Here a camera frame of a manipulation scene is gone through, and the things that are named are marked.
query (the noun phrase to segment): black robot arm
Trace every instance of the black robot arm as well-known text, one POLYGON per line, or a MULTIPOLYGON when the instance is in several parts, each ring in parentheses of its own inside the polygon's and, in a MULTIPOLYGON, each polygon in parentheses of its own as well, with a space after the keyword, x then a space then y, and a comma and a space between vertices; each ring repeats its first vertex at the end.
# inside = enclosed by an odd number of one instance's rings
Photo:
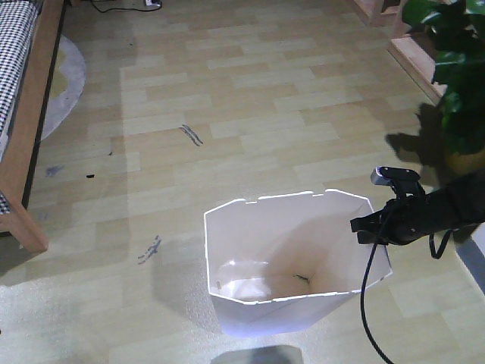
POLYGON ((409 169, 377 167, 371 180, 390 186, 396 198, 382 210, 350 221, 359 243, 406 245, 438 231, 485 221, 485 168, 428 194, 419 175, 409 169))

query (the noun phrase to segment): potted plant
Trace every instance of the potted plant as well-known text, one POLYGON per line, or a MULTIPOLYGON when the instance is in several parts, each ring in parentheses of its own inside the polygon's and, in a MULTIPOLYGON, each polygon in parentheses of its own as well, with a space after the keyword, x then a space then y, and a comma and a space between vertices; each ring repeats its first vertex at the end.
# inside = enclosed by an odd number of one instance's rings
POLYGON ((424 27, 437 51, 432 82, 446 85, 438 107, 450 168, 485 163, 485 1, 409 0, 402 20, 411 31, 424 27))

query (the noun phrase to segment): gray round rug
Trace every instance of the gray round rug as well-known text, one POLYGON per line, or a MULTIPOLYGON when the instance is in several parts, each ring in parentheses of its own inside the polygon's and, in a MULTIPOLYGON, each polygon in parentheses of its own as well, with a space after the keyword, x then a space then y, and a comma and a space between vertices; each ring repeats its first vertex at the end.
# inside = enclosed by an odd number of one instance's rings
POLYGON ((79 49, 65 36, 59 41, 41 140, 48 137, 69 115, 86 82, 86 63, 79 49))

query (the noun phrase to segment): wooden bed frame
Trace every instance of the wooden bed frame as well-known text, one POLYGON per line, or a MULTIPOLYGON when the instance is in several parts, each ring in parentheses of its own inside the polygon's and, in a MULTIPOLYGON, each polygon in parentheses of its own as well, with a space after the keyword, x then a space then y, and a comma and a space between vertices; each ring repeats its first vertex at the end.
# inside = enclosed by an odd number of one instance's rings
POLYGON ((0 231, 9 232, 30 252, 47 250, 48 240, 28 214, 30 188, 39 151, 45 107, 65 11, 64 0, 45 0, 23 74, 14 126, 0 162, 0 192, 10 213, 0 215, 0 231))

